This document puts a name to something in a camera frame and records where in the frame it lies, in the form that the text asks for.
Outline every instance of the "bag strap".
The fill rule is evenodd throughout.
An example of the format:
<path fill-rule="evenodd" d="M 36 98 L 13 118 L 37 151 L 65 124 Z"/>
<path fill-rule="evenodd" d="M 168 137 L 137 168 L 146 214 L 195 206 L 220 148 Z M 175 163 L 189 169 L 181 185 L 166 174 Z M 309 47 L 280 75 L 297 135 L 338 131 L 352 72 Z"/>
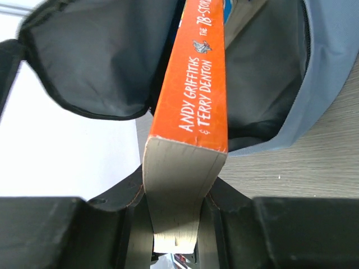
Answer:
<path fill-rule="evenodd" d="M 18 40 L 0 43 L 0 116 L 23 58 L 24 47 Z"/>

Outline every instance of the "wooden floor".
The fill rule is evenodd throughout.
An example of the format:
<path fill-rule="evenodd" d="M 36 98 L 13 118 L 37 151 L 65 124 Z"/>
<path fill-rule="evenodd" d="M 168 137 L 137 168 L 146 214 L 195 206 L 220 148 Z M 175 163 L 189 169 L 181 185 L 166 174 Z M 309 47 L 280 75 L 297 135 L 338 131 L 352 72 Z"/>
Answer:
<path fill-rule="evenodd" d="M 150 115 L 137 120 L 141 153 L 150 125 Z M 249 197 L 359 197 L 359 61 L 336 101 L 291 148 L 229 158 L 220 177 Z"/>

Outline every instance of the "orange book spine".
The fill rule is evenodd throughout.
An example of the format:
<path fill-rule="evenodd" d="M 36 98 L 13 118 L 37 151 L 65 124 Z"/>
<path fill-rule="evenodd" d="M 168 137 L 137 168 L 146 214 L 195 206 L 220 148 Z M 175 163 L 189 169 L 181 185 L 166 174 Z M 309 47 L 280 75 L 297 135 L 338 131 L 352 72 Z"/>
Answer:
<path fill-rule="evenodd" d="M 228 152 L 223 0 L 187 0 L 151 136 Z"/>

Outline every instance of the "gray animal logo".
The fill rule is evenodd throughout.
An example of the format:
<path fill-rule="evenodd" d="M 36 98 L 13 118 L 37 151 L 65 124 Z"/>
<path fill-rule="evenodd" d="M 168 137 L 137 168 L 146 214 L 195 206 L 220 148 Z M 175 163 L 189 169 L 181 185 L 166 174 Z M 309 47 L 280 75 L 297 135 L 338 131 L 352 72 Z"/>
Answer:
<path fill-rule="evenodd" d="M 199 43 L 198 41 L 193 40 L 193 46 L 195 47 L 195 50 L 199 53 L 207 53 L 207 51 L 212 50 L 206 41 L 203 41 L 203 43 Z"/>

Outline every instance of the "backpack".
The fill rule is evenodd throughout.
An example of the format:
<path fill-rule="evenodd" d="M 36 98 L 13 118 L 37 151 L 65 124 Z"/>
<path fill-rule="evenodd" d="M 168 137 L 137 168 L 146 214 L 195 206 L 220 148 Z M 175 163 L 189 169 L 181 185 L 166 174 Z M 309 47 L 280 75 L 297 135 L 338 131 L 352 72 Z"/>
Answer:
<path fill-rule="evenodd" d="M 47 0 L 0 43 L 0 112 L 26 60 L 62 108 L 155 113 L 184 0 Z M 359 51 L 359 1 L 268 0 L 226 50 L 230 156 L 292 145 L 327 110 Z"/>

